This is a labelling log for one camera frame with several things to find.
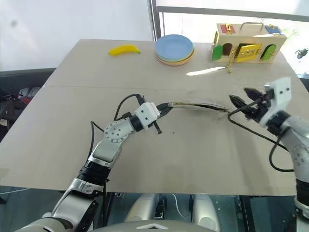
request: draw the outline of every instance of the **yellow door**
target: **yellow door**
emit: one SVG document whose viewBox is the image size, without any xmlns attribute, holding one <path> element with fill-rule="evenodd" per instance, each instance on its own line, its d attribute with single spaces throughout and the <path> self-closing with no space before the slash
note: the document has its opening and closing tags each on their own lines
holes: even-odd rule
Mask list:
<svg viewBox="0 0 309 232">
<path fill-rule="evenodd" d="M 251 44 L 242 46 L 239 50 L 236 62 L 244 62 L 250 59 L 254 59 L 261 47 L 261 44 Z"/>
</svg>

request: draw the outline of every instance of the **metal handle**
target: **metal handle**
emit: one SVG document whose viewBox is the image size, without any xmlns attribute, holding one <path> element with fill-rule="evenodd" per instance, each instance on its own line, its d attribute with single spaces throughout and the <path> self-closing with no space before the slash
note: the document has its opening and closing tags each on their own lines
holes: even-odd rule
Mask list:
<svg viewBox="0 0 309 232">
<path fill-rule="evenodd" d="M 256 25 L 261 25 L 261 28 L 260 30 L 262 30 L 263 26 L 264 26 L 264 23 L 251 23 L 251 22 L 245 22 L 241 25 L 240 27 L 240 30 L 242 29 L 242 27 L 245 25 L 245 24 L 256 24 Z"/>
</svg>

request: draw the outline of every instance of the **yellow banana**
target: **yellow banana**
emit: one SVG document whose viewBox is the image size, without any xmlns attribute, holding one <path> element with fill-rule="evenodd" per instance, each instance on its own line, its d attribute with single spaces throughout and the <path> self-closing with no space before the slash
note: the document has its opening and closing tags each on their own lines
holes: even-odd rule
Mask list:
<svg viewBox="0 0 309 232">
<path fill-rule="evenodd" d="M 108 54 L 111 56 L 117 56 L 117 55 L 120 55 L 126 52 L 135 52 L 135 53 L 140 54 L 140 50 L 136 46 L 131 45 L 131 44 L 115 47 L 112 50 L 110 50 Z"/>
</svg>

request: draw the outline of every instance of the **stack of plates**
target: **stack of plates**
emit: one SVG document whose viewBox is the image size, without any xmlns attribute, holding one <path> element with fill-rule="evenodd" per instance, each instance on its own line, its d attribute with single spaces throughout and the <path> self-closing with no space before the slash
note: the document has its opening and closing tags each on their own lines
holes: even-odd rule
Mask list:
<svg viewBox="0 0 309 232">
<path fill-rule="evenodd" d="M 193 53 L 192 42 L 182 35 L 166 35 L 155 43 L 158 60 L 164 64 L 178 66 L 187 63 Z"/>
</svg>

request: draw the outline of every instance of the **table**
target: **table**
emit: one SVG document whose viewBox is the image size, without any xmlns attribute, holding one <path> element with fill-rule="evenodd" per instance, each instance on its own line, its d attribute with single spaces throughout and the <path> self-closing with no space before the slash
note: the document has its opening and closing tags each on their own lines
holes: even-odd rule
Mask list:
<svg viewBox="0 0 309 232">
<path fill-rule="evenodd" d="M 141 54 L 110 57 L 120 44 L 135 44 Z M 262 90 L 290 77 L 290 114 L 309 118 L 308 92 L 281 53 L 272 64 L 232 64 L 188 76 L 188 72 L 225 64 L 210 62 L 210 43 L 195 43 L 191 61 L 179 67 L 161 64 L 153 42 L 80 40 L 54 71 L 0 144 L 0 184 L 66 189 L 84 164 L 90 147 L 90 121 L 105 127 L 121 99 L 144 94 L 156 104 L 173 100 L 209 100 L 234 109 L 228 94 L 248 101 L 244 87 Z M 120 113 L 134 111 L 130 100 Z M 243 115 L 235 120 L 274 139 Z M 110 174 L 109 192 L 295 195 L 293 173 L 268 163 L 272 144 L 229 123 L 217 112 L 173 109 L 158 121 L 163 133 L 141 131 L 124 144 Z M 96 132 L 96 142 L 102 134 Z M 290 155 L 278 149 L 274 162 L 291 168 Z"/>
</svg>

